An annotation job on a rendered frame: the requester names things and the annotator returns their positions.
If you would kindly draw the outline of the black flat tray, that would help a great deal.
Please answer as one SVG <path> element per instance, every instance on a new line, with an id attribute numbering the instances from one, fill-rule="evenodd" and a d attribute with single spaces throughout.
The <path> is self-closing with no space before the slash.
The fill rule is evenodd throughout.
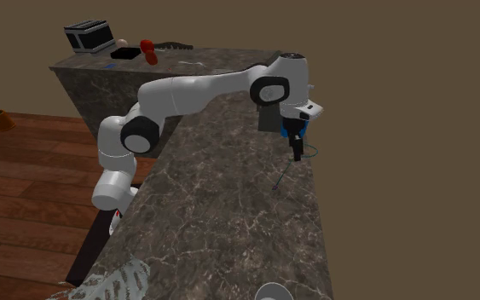
<path id="1" fill-rule="evenodd" d="M 142 51 L 134 47 L 120 47 L 110 53 L 112 59 L 115 60 L 132 60 L 140 55 Z"/>

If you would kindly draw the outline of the grey box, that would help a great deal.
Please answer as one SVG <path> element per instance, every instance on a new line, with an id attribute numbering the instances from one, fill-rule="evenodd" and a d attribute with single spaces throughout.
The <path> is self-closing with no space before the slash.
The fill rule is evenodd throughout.
<path id="1" fill-rule="evenodd" d="M 280 133 L 282 119 L 280 105 L 274 104 L 266 107 L 258 107 L 257 129 L 263 132 Z"/>

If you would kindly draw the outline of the black and silver toaster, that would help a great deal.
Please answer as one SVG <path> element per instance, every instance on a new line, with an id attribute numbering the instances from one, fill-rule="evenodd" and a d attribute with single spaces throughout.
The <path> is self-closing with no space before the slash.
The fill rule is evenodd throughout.
<path id="1" fill-rule="evenodd" d="M 94 54 L 115 44 L 112 31 L 106 20 L 84 20 L 64 27 L 72 50 L 75 53 Z"/>

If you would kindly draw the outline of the dark robot stand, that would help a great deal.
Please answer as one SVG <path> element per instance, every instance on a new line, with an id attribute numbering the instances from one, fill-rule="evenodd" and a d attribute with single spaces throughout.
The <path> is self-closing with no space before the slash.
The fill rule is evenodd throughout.
<path id="1" fill-rule="evenodd" d="M 109 228 L 117 211 L 98 211 L 89 232 L 66 276 L 66 282 L 80 286 L 110 238 Z"/>

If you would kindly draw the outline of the white round dish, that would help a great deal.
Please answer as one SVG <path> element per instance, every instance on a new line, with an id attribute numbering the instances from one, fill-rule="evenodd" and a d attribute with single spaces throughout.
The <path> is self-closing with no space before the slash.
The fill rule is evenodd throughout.
<path id="1" fill-rule="evenodd" d="M 294 298 L 282 284 L 268 282 L 257 290 L 254 300 L 294 300 Z"/>

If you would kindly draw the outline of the orange cup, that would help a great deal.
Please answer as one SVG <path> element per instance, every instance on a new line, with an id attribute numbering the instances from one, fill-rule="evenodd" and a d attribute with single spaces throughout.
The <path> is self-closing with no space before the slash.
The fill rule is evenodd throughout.
<path id="1" fill-rule="evenodd" d="M 0 110 L 0 131 L 12 130 L 14 127 L 13 119 L 4 110 Z"/>

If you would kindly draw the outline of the patterned grey cloth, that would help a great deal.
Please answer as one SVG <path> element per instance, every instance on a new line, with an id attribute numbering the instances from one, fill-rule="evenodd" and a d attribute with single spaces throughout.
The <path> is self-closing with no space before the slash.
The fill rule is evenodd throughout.
<path id="1" fill-rule="evenodd" d="M 79 287 L 59 291 L 45 300 L 143 300 L 150 267 L 132 257 L 110 274 L 92 274 Z"/>

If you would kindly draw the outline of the red pepper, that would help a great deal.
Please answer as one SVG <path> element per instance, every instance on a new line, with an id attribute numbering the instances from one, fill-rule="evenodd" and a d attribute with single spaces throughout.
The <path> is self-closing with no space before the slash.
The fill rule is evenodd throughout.
<path id="1" fill-rule="evenodd" d="M 144 39 L 140 42 L 141 52 L 145 55 L 146 62 L 151 65 L 158 64 L 158 57 L 155 54 L 154 43 L 151 40 Z"/>

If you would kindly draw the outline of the blue object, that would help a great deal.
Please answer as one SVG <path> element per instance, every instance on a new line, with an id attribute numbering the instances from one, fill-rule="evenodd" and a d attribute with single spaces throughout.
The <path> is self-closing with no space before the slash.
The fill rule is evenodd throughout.
<path id="1" fill-rule="evenodd" d="M 296 118 L 283 118 L 280 127 L 282 137 L 299 136 L 302 138 L 307 130 L 309 122 Z"/>

